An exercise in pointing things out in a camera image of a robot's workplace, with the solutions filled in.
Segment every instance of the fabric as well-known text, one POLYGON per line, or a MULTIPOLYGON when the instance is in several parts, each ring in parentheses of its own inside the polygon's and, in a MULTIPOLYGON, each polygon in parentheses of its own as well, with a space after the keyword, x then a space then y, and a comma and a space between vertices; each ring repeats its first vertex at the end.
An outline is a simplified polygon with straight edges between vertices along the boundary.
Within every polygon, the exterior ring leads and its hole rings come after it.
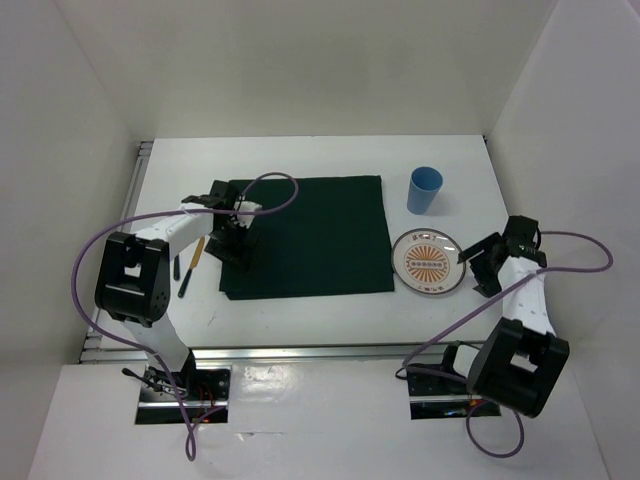
MULTIPOLYGON (((231 182, 243 190, 248 180, 231 182)), ((298 198, 256 217, 260 237, 249 269, 224 264, 220 291, 231 300, 346 295, 394 290, 391 240, 379 176, 304 178, 298 198)), ((285 202, 289 180, 258 182, 248 200, 285 202)))

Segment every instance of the cup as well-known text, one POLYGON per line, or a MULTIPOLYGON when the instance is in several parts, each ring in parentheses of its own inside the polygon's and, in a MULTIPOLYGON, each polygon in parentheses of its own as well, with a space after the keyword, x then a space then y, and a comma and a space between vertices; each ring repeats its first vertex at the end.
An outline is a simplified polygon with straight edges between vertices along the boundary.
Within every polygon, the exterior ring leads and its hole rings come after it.
POLYGON ((442 175, 435 168, 418 167, 411 172, 407 208, 414 215, 423 215, 442 187, 442 175))

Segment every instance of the plate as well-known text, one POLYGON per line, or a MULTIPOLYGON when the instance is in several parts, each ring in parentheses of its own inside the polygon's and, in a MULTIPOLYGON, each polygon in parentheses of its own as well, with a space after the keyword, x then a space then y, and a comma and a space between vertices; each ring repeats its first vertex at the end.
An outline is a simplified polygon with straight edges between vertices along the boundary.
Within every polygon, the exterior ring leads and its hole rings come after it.
POLYGON ((446 233, 420 228, 402 235, 391 253, 393 269, 416 292, 442 295, 454 290, 467 270, 458 264, 458 244, 446 233))

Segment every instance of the purple cable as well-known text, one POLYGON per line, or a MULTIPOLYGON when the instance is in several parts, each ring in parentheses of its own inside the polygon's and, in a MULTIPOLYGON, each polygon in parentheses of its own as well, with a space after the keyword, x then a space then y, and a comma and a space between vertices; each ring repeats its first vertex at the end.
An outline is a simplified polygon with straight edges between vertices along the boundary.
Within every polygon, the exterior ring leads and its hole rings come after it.
MULTIPOLYGON (((541 268, 541 269, 537 270, 535 273, 531 273, 531 274, 527 275, 526 277, 518 280, 516 283, 511 285, 509 288, 507 288, 507 289, 503 290, 502 292, 500 292, 495 297, 492 297, 489 300, 487 300, 484 304, 480 305, 473 312, 471 312, 468 315, 464 316, 463 318, 461 318, 460 320, 455 322, 450 327, 444 329, 442 332, 437 334, 432 339, 428 340, 427 342, 423 343, 422 345, 419 345, 414 350, 412 350, 411 353, 409 353, 409 355, 407 355, 405 357, 405 359, 402 361, 402 366, 404 367, 404 369, 406 371, 408 371, 408 372, 426 373, 427 375, 434 375, 436 377, 443 377, 443 378, 447 378, 449 380, 454 380, 456 382, 466 383, 465 380, 461 379, 460 377, 458 377, 456 375, 452 375, 452 374, 446 373, 446 372, 439 372, 437 370, 432 370, 430 368, 415 367, 415 366, 411 366, 409 364, 411 363, 411 361, 416 356, 420 355, 427 348, 433 346, 434 344, 436 344, 437 342, 442 340, 444 337, 446 337, 447 335, 451 334, 453 331, 457 330, 458 328, 463 326, 465 323, 469 322, 470 320, 472 320, 473 318, 475 318, 476 316, 478 316, 479 314, 484 312, 487 308, 491 307, 492 305, 495 305, 500 300, 502 300, 504 297, 506 297, 510 293, 516 291, 517 289, 522 287, 525 283, 527 283, 529 280, 531 280, 532 278, 534 278, 534 277, 536 277, 538 275, 542 275, 542 274, 545 274, 545 273, 552 273, 552 272, 600 273, 600 272, 604 272, 605 270, 608 270, 613 265, 613 254, 611 253, 611 251, 606 247, 606 245, 604 245, 602 242, 600 242, 599 240, 597 240, 597 239, 595 239, 593 237, 590 237, 588 235, 584 235, 582 233, 564 232, 564 231, 558 231, 558 230, 550 230, 550 231, 547 231, 547 232, 541 232, 541 234, 542 235, 563 235, 563 236, 568 236, 568 237, 582 238, 583 240, 587 240, 587 241, 589 241, 591 243, 594 243, 595 245, 600 247, 600 249, 607 256, 607 263, 605 265, 601 266, 601 267, 594 267, 594 268, 584 268, 584 267, 547 267, 547 268, 541 268)), ((522 446, 524 445, 524 426, 522 424, 522 419, 520 418, 520 415, 518 414, 518 412, 513 412, 514 415, 516 416, 516 420, 518 421, 518 429, 520 431, 520 440, 518 441, 518 445, 513 450, 511 450, 510 452, 507 452, 507 453, 495 453, 495 452, 491 452, 491 451, 487 450, 486 448, 482 447, 480 445, 480 443, 476 440, 476 438, 473 436, 473 434, 471 433, 470 419, 471 419, 471 416, 473 415, 473 412, 480 405, 481 404, 476 405, 475 407, 471 408, 469 410, 469 412, 467 412, 467 420, 466 420, 467 433, 469 435, 469 438, 473 442, 473 444, 482 453, 485 453, 485 454, 489 455, 490 457, 494 457, 494 458, 509 458, 509 457, 513 457, 514 455, 516 455, 522 449, 522 446)))
MULTIPOLYGON (((291 180, 291 183, 293 183, 293 194, 291 195, 291 197, 289 198, 289 200, 287 200, 286 202, 284 202, 282 205, 278 205, 277 207, 274 208, 270 208, 267 210, 261 210, 261 211, 257 211, 257 212, 241 212, 242 215, 253 215, 253 216, 263 216, 263 215, 270 215, 272 213, 277 213, 285 208, 287 208, 289 205, 291 205, 291 203, 296 199, 296 197, 298 196, 298 191, 299 191, 299 187, 298 187, 298 182, 296 182, 296 180, 291 177, 290 175, 287 175, 286 173, 281 173, 281 172, 269 172, 269 173, 265 173, 263 175, 260 175, 258 178, 256 178, 255 180, 253 180, 242 192, 243 196, 246 196, 246 194, 249 192, 249 190, 251 190, 251 188, 253 188, 253 186, 259 182, 260 180, 266 178, 266 177, 272 177, 272 176, 282 176, 285 178, 288 178, 289 180, 291 180)), ((73 305, 76 307, 76 310, 78 311, 78 314, 80 314, 80 317, 85 321, 85 323, 87 323, 91 328, 93 328, 96 332, 104 335, 105 337, 108 337, 112 340, 116 340, 120 343, 124 343, 125 345, 128 345, 130 347, 133 347, 137 350, 142 350, 146 353, 148 353, 149 355, 152 355, 160 364, 160 366, 162 367, 162 369, 164 370, 164 372, 167 374, 167 378, 169 380, 169 383, 171 384, 171 388, 173 388, 173 391, 175 393, 175 397, 176 400, 178 401, 178 407, 180 408, 180 414, 182 415, 182 419, 184 420, 184 423, 187 427, 187 440, 185 442, 185 453, 187 455, 187 458, 189 459, 189 461, 193 462, 196 459, 196 438, 195 438, 195 431, 196 431, 196 427, 197 425, 204 420, 206 417, 208 417, 209 415, 215 413, 216 411, 220 410, 223 407, 214 407, 212 409, 210 409, 208 412, 206 412, 204 415, 200 416, 199 418, 197 418, 193 425, 191 424, 191 420, 189 419, 189 414, 187 412, 186 407, 184 406, 184 400, 182 399, 182 395, 180 395, 180 392, 178 390, 178 386, 176 385, 176 381, 173 378, 173 375, 171 374, 171 370, 169 369, 169 367, 167 366, 167 364, 165 363, 165 361, 162 359, 162 357, 160 355, 158 355, 158 353, 156 351, 154 351, 153 349, 133 342, 131 340, 128 340, 126 338, 120 337, 118 335, 114 335, 113 333, 105 330, 104 328, 102 328, 101 326, 99 326, 96 322, 94 322, 93 320, 91 320, 91 317, 89 317, 89 315, 87 314, 87 312, 84 311, 84 309, 82 308, 82 305, 80 304, 80 298, 78 297, 78 271, 80 270, 80 265, 82 263, 82 259, 85 257, 85 255, 87 254, 87 252, 89 251, 89 249, 91 248, 91 246, 96 243, 100 238, 102 238, 104 235, 110 233, 111 231, 115 230, 118 227, 121 227, 123 225, 126 225, 127 223, 132 223, 132 222, 136 222, 138 220, 146 220, 148 218, 157 218, 157 217, 170 217, 170 216, 175 216, 175 215, 186 215, 186 214, 190 214, 190 213, 211 213, 211 214, 228 214, 229 210, 215 210, 215 209, 210 209, 210 208, 197 208, 197 209, 190 209, 190 210, 170 210, 170 211, 165 211, 165 212, 156 212, 156 213, 146 213, 144 215, 136 215, 133 217, 129 217, 129 218, 125 218, 123 220, 120 220, 119 222, 116 222, 112 225, 109 225, 108 227, 103 228, 102 230, 100 230, 98 233, 96 233, 93 237, 91 237, 89 239, 89 241, 80 249, 80 253, 78 254, 78 257, 76 258, 75 262, 73 263, 73 269, 71 270, 71 299, 73 300, 73 305)))

